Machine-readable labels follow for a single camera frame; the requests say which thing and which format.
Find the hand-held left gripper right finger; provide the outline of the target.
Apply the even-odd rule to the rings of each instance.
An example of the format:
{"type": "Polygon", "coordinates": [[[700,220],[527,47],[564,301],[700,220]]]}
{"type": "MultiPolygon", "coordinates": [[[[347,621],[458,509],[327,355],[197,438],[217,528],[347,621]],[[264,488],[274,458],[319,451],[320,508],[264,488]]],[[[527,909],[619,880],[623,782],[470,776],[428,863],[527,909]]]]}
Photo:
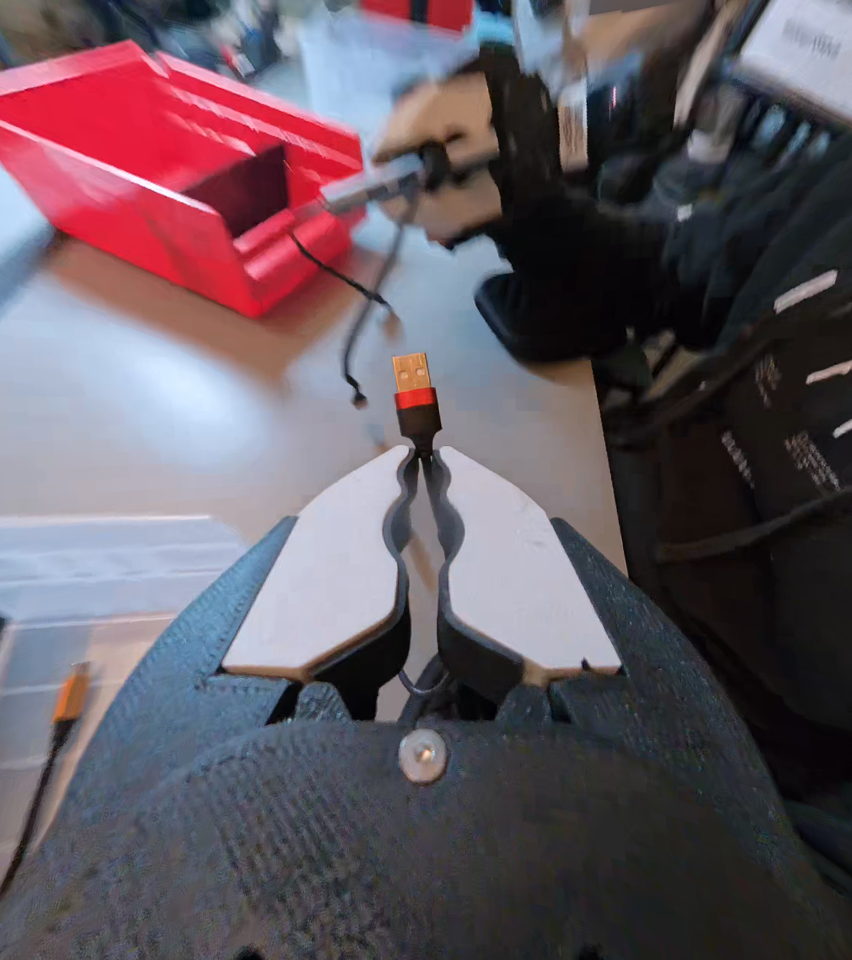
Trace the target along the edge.
{"type": "Polygon", "coordinates": [[[453,678],[491,702],[583,673],[619,652],[546,512],[485,465],[436,453],[437,642],[453,678]]]}

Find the grey slim USB hub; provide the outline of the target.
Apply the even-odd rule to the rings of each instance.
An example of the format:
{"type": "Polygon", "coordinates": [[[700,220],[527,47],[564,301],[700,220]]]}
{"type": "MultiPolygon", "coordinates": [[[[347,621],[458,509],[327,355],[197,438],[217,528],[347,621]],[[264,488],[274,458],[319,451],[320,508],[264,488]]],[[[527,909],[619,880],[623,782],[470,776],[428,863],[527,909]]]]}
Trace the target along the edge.
{"type": "Polygon", "coordinates": [[[317,202],[337,217],[396,199],[408,200],[421,192],[428,169],[417,154],[407,154],[381,166],[320,188],[317,202]]]}

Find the clear plastic bin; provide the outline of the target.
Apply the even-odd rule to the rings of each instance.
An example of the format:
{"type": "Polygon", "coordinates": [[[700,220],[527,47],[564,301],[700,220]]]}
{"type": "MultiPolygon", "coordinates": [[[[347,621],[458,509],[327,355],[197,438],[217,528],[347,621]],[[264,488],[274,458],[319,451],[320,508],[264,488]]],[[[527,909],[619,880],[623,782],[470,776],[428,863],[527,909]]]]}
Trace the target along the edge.
{"type": "Polygon", "coordinates": [[[0,883],[72,667],[91,690],[55,763],[39,840],[111,699],[171,620],[245,552],[207,516],[0,516],[0,883]]]}

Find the red plastic bin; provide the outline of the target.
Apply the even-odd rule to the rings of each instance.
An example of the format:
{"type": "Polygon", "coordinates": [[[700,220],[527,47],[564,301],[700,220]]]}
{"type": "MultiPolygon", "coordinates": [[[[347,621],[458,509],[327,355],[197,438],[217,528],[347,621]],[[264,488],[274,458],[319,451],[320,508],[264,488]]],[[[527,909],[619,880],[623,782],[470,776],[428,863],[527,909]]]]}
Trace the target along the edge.
{"type": "Polygon", "coordinates": [[[63,234],[248,318],[352,247],[364,206],[309,211],[360,138],[124,41],[0,72],[0,163],[63,234]]]}

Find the red crate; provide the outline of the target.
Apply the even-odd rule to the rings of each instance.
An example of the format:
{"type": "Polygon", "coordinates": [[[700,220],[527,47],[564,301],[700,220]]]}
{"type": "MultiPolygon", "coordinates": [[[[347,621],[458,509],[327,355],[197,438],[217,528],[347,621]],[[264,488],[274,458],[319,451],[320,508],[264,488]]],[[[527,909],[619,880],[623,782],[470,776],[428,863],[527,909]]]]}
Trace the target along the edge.
{"type": "Polygon", "coordinates": [[[359,1],[373,16],[415,23],[451,33],[462,33],[473,20],[474,1],[359,1]]]}

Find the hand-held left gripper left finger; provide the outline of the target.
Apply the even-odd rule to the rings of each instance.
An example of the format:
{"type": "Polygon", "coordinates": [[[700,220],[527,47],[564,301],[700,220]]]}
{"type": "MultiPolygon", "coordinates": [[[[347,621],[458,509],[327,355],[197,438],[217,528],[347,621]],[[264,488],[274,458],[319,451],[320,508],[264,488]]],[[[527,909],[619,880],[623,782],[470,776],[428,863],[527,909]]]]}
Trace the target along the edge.
{"type": "Polygon", "coordinates": [[[294,518],[222,671],[323,682],[345,702],[376,702],[409,653],[411,503],[404,445],[313,498],[294,518]]]}

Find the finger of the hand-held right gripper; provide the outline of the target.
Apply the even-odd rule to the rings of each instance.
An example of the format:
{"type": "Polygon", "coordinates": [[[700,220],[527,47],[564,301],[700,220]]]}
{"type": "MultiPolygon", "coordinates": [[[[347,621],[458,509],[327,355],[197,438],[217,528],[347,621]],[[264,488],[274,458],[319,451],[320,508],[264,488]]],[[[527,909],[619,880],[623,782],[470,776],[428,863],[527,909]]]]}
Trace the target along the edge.
{"type": "Polygon", "coordinates": [[[454,169],[499,156],[484,74],[427,80],[401,97],[373,140],[372,163],[384,165],[426,147],[443,148],[454,169]]]}
{"type": "Polygon", "coordinates": [[[469,242],[503,217],[500,188],[489,169],[459,180],[422,187],[411,203],[409,228],[432,244],[452,250],[469,242]]]}

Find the white printed sign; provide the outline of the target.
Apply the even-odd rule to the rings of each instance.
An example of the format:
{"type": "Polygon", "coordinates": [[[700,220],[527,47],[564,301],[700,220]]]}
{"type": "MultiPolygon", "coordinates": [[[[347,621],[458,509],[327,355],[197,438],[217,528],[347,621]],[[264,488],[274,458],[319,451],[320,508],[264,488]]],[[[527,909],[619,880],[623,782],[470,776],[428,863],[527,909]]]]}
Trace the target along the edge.
{"type": "Polygon", "coordinates": [[[761,2],[732,74],[852,127],[852,1],[761,2]]]}

